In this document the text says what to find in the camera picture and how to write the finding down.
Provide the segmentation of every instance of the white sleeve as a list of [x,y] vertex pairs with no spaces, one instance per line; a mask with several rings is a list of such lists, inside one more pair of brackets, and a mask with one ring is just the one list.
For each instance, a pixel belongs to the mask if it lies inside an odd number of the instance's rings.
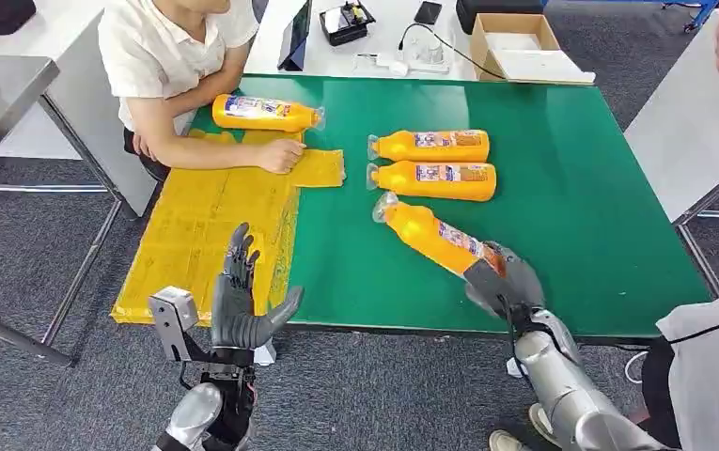
[[219,14],[218,25],[228,48],[240,47],[251,40],[259,29],[251,0],[232,0],[229,11]]
[[115,97],[164,96],[160,64],[106,11],[99,23],[99,50]]

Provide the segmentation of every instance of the green tabletop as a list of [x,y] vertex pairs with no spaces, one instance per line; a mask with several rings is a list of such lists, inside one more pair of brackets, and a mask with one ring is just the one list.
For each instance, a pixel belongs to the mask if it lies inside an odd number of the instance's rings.
[[[503,332],[463,282],[372,221],[367,136],[483,129],[498,187],[489,202],[402,197],[527,259],[574,334],[643,337],[676,305],[710,300],[595,87],[245,76],[244,95],[325,106],[312,148],[342,148],[347,179],[303,189],[290,283],[294,321],[350,328]],[[209,111],[195,126],[211,131]]]

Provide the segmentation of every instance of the orange detergent bottle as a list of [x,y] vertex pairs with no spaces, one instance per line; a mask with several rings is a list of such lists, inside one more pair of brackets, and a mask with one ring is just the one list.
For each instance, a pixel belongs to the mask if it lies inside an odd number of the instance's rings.
[[475,200],[492,198],[497,176],[488,163],[397,162],[367,165],[367,188],[384,188],[396,194]]
[[212,103],[212,120],[224,129],[300,132],[322,128],[325,110],[294,101],[221,94]]
[[489,157],[489,135],[482,130],[454,132],[394,132],[367,138],[367,157],[394,162],[485,162]]
[[386,223],[400,239],[420,254],[459,277],[479,258],[506,276],[503,255],[483,242],[435,218],[431,210],[400,202],[385,193],[373,209],[373,220]]

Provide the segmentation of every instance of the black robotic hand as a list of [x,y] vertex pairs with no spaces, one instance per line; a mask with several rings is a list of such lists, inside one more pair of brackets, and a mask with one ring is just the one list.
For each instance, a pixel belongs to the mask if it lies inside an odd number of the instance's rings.
[[254,316],[254,267],[259,251],[248,252],[254,237],[242,223],[232,234],[224,271],[215,277],[212,300],[212,347],[252,350],[265,344],[298,310],[304,289],[293,287],[284,302],[263,317]]

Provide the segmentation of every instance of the shoe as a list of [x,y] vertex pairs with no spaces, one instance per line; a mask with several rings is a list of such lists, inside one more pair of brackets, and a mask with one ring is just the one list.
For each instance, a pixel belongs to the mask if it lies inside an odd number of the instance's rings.
[[536,432],[540,436],[544,437],[544,440],[554,444],[555,446],[561,447],[558,444],[558,439],[553,434],[553,426],[550,424],[550,420],[547,418],[547,413],[541,407],[538,402],[528,409],[528,418],[531,420],[531,424],[536,429]]
[[490,451],[531,451],[531,448],[504,430],[496,430],[489,436]]

